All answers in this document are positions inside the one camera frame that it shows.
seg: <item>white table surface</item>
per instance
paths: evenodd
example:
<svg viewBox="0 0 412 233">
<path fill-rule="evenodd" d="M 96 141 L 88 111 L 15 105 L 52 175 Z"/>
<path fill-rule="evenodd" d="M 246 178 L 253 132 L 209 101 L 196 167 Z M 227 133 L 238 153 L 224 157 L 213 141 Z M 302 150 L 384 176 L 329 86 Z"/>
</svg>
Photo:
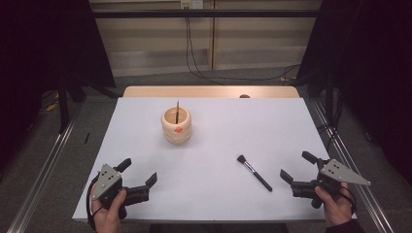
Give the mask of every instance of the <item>white table surface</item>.
<svg viewBox="0 0 412 233">
<path fill-rule="evenodd" d="M 160 117 L 179 100 L 192 114 L 193 134 L 183 145 L 162 135 Z M 123 185 L 143 185 L 157 172 L 150 200 L 126 207 L 126 219 L 148 222 L 267 222 L 324 219 L 311 199 L 292 197 L 280 177 L 316 179 L 304 151 L 327 159 L 316 126 L 301 98 L 120 98 L 88 187 L 102 164 L 132 164 Z M 248 162 L 273 187 L 269 192 L 236 158 Z M 73 219 L 86 221 L 86 188 Z"/>
</svg>

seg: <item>gray floor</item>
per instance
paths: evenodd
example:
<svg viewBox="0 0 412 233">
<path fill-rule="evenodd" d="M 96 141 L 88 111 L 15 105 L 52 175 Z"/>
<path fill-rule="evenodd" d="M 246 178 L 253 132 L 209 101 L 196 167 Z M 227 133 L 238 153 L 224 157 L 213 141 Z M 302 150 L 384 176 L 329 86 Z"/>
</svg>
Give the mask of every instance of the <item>gray floor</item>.
<svg viewBox="0 0 412 233">
<path fill-rule="evenodd" d="M 258 79 L 274 78 L 283 73 L 283 68 L 247 69 L 204 72 L 207 77 L 235 77 L 244 80 L 215 79 L 222 84 L 246 85 L 281 85 L 280 79 L 258 81 Z M 293 77 L 296 70 L 288 74 Z M 153 75 L 143 77 L 124 77 L 116 79 L 122 93 L 129 85 L 179 85 L 179 84 L 217 84 L 191 73 Z M 312 101 L 307 98 L 305 86 L 298 88 L 299 94 L 305 97 L 308 109 L 316 125 L 321 125 L 314 111 Z M 71 219 L 80 195 L 85 188 L 94 159 L 98 153 L 117 100 L 110 99 L 85 87 L 87 99 L 83 104 L 69 100 L 70 113 L 77 118 L 73 129 L 61 154 L 51 168 L 51 176 L 46 180 L 44 190 L 39 195 L 38 203 L 27 224 L 21 228 L 25 232 L 91 232 L 88 225 Z M 44 104 L 53 98 L 44 99 Z M 46 112 L 42 109 L 29 132 L 21 149 L 4 171 L 0 183 L 0 232 L 7 232 L 19 208 L 22 206 L 30 188 L 42 171 L 57 139 L 59 129 L 58 107 Z M 370 188 L 380 203 L 394 232 L 410 232 L 412 228 L 412 188 L 397 171 L 387 162 L 380 148 L 368 141 L 364 136 L 365 129 L 357 121 L 353 113 L 344 105 L 340 119 L 339 135 L 348 151 L 353 156 L 361 174 L 372 181 Z M 325 144 L 328 136 L 321 132 Z M 329 147 L 331 157 L 337 157 L 333 145 Z M 359 199 L 358 217 L 367 232 L 378 232 L 370 217 L 368 209 Z M 323 222 L 288 222 L 291 233 L 323 232 Z M 124 232 L 147 232 L 147 224 L 127 222 Z"/>
</svg>

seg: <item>human hand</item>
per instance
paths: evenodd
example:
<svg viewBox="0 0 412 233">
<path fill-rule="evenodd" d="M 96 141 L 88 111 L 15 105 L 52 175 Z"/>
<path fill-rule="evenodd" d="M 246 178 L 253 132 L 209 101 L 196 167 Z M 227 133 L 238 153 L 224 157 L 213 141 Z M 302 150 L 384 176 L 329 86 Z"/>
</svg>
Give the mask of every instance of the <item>human hand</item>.
<svg viewBox="0 0 412 233">
<path fill-rule="evenodd" d="M 348 188 L 348 184 L 342 183 L 342 186 L 340 192 L 350 197 L 348 189 L 345 189 Z M 340 225 L 352 219 L 352 204 L 348 200 L 340 195 L 332 198 L 328 192 L 319 186 L 315 187 L 315 192 L 324 201 L 326 227 Z"/>
<path fill-rule="evenodd" d="M 94 193 L 96 184 L 91 189 Z M 91 201 L 91 211 L 94 213 L 96 232 L 98 233 L 120 233 L 119 208 L 126 198 L 126 191 L 121 190 L 113 200 L 110 210 L 101 208 L 100 200 Z"/>
</svg>

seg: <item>metal rail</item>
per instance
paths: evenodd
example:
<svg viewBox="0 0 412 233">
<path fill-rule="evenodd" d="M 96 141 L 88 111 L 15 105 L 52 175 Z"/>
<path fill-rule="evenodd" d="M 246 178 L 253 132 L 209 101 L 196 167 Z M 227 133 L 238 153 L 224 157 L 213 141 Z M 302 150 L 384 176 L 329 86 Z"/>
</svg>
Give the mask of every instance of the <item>metal rail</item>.
<svg viewBox="0 0 412 233">
<path fill-rule="evenodd" d="M 320 101 L 313 101 L 313 105 L 322 123 L 324 125 L 328 125 L 327 119 L 326 119 L 326 110 L 324 106 L 321 104 Z M 328 136 L 330 137 L 330 139 L 332 140 L 333 145 L 339 154 L 339 157 L 342 159 L 342 162 L 347 167 L 349 167 L 350 169 L 352 169 L 353 171 L 361 175 L 360 170 L 355 164 L 355 161 L 352 158 L 352 156 L 349 154 L 339 134 L 337 132 L 334 132 L 334 128 L 331 128 L 331 127 L 328 127 L 326 129 L 326 132 Z M 360 195 L 360 198 L 363 201 L 363 204 L 369 211 L 369 214 L 372 217 L 373 221 L 375 222 L 375 225 L 377 229 L 379 230 L 379 232 L 380 233 L 394 233 L 394 230 L 389 224 L 388 219 L 385 216 L 385 213 L 381 208 L 381 205 L 378 203 L 378 201 L 376 200 L 375 196 L 372 194 L 369 187 L 365 185 L 355 184 L 355 188 L 357 189 L 358 194 Z"/>
<path fill-rule="evenodd" d="M 82 105 L 82 103 L 78 104 L 72 120 L 69 122 L 65 130 L 62 133 L 58 134 L 54 146 L 49 154 L 49 157 L 42 168 L 42 171 L 40 172 L 36 182 L 31 187 L 27 197 L 25 198 L 23 204 L 18 210 L 7 233 L 23 233 L 25 231 L 29 223 L 29 220 L 31 219 L 34 211 L 36 210 L 37 204 L 39 203 L 40 198 L 42 197 L 43 190 L 45 189 L 46 184 L 48 183 L 50 175 L 52 174 L 52 170 L 63 151 L 63 148 L 70 136 L 70 133 L 72 132 L 74 121 L 79 115 L 79 111 Z"/>
</svg>

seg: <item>cable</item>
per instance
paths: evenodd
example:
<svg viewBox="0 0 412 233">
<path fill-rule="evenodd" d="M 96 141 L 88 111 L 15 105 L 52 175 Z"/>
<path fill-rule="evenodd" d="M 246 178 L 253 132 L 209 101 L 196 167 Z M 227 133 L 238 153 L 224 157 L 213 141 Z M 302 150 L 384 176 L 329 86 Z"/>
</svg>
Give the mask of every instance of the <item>cable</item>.
<svg viewBox="0 0 412 233">
<path fill-rule="evenodd" d="M 190 45 L 190 50 L 191 50 L 191 57 L 192 57 L 192 59 L 193 59 L 194 66 L 195 66 L 197 72 L 199 73 L 199 75 L 196 74 L 196 73 L 194 73 L 194 72 L 190 69 L 190 65 L 189 65 L 189 45 Z M 190 20 L 189 20 L 188 17 L 186 17 L 186 63 L 187 63 L 187 65 L 188 65 L 188 68 L 189 68 L 190 72 L 191 72 L 193 75 L 195 75 L 196 77 L 201 78 L 201 79 L 204 79 L 204 80 L 207 80 L 207 81 L 212 82 L 212 83 L 217 83 L 217 84 L 223 85 L 223 83 L 219 83 L 219 82 L 216 82 L 216 81 L 207 79 L 207 78 L 199 71 L 199 69 L 197 68 L 196 60 L 194 59 L 194 54 L 193 54 L 193 45 L 192 45 L 192 42 L 191 42 L 191 32 L 190 32 Z"/>
<path fill-rule="evenodd" d="M 341 196 L 341 197 L 343 197 L 343 198 L 345 198 L 346 200 L 348 200 L 350 203 L 351 203 L 351 211 L 352 211 L 352 214 L 357 210 L 357 204 L 358 204 L 358 202 L 357 202 L 357 198 L 355 197 L 355 195 L 354 195 L 354 193 L 351 191 L 351 190 L 349 190 L 349 188 L 346 188 L 346 187 L 344 187 L 344 186 L 340 186 L 341 188 L 343 188 L 343 189 L 345 189 L 345 190 L 347 190 L 348 192 L 349 192 L 349 194 L 352 196 L 352 198 L 354 199 L 354 200 L 352 200 L 350 197 L 348 197 L 347 195 L 345 195 L 345 194 L 343 194 L 342 192 L 338 192 L 338 194 Z"/>
<path fill-rule="evenodd" d="M 220 83 L 217 81 L 213 81 L 215 79 L 219 79 L 219 80 L 236 80 L 236 81 L 257 81 L 257 82 L 261 82 L 261 81 L 270 81 L 270 80 L 275 80 L 275 79 L 279 79 L 282 77 L 285 77 L 287 73 L 289 73 L 290 71 L 292 71 L 295 67 L 299 67 L 300 64 L 295 64 L 295 65 L 291 65 L 288 67 L 284 68 L 284 71 L 281 75 L 279 76 L 275 76 L 275 77 L 270 77 L 270 78 L 264 78 L 264 79 L 242 79 L 242 78 L 234 78 L 234 77 L 219 77 L 219 76 L 215 76 L 215 77 L 206 77 L 205 75 L 203 75 L 200 70 L 197 67 L 197 63 L 196 63 L 196 59 L 194 58 L 194 53 L 193 53 L 193 45 L 192 45 L 192 41 L 191 41 L 191 28 L 190 28 L 190 19 L 188 17 L 186 17 L 186 30 L 187 30 L 187 45 L 186 45 L 186 63 L 188 65 L 189 71 L 197 76 L 198 78 L 201 79 L 205 79 L 209 82 L 213 82 L 213 83 L 217 83 L 217 84 L 221 84 L 224 85 L 224 83 Z M 193 60 L 194 63 L 194 67 L 196 68 L 196 72 L 198 74 L 196 74 L 195 72 L 193 72 L 189 66 L 189 46 L 190 46 L 190 52 L 191 52 L 191 58 Z"/>
</svg>

